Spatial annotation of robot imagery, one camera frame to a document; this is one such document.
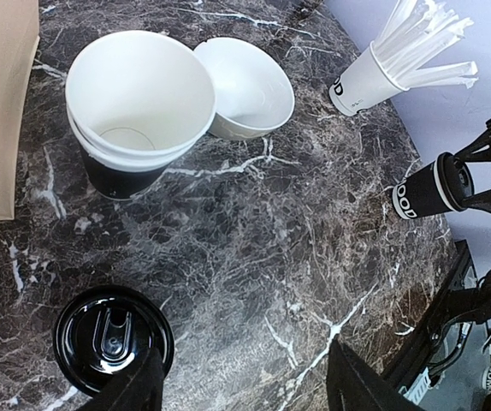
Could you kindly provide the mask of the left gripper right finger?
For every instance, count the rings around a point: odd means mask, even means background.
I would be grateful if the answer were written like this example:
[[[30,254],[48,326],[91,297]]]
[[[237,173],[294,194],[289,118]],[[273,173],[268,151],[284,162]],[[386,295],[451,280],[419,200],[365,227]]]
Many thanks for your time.
[[[326,391],[330,411],[417,409],[416,404],[393,389],[338,337],[329,347]]]

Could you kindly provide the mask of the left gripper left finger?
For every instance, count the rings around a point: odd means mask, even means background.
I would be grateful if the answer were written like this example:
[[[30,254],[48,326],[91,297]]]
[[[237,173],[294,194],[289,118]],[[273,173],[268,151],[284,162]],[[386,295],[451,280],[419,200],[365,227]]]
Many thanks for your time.
[[[161,410],[163,359],[157,348],[144,349],[139,358],[114,376],[81,410]]]

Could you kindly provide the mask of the stack of black cup lids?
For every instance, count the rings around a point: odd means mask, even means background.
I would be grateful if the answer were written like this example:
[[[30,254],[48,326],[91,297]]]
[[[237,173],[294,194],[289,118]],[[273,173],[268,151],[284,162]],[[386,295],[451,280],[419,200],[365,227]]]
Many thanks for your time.
[[[162,310],[140,292],[114,284],[75,296],[58,316],[52,345],[63,375],[90,397],[143,350],[158,349],[164,376],[175,354],[174,335]]]

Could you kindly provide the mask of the single black paper cup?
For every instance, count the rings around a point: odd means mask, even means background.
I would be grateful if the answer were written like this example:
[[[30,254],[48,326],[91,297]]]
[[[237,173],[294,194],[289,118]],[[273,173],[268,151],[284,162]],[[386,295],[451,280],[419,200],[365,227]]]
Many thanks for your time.
[[[441,197],[436,162],[407,177],[393,188],[394,210],[405,220],[451,211]]]

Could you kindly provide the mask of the white cup holding straws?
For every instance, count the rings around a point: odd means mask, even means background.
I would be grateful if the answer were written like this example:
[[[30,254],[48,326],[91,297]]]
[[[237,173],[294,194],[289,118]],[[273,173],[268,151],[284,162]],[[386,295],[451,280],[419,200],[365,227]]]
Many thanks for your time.
[[[409,87],[400,85],[382,66],[374,42],[334,81],[328,90],[332,104],[345,116],[355,116]]]

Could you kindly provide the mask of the stack of black paper cups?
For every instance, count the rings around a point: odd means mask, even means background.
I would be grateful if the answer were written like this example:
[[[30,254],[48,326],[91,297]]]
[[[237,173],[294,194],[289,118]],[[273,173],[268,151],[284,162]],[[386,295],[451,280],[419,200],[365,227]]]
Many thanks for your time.
[[[147,190],[216,114],[212,80],[193,51],[142,30],[87,45],[68,71],[65,102],[88,179],[113,200]]]

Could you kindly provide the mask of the black cup lid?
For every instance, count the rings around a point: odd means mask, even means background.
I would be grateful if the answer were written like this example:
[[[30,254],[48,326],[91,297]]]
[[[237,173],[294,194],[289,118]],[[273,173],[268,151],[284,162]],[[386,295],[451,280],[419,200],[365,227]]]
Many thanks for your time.
[[[443,152],[435,161],[435,185],[441,200],[449,211],[467,209],[464,202],[475,193],[473,177],[467,164],[449,152]]]

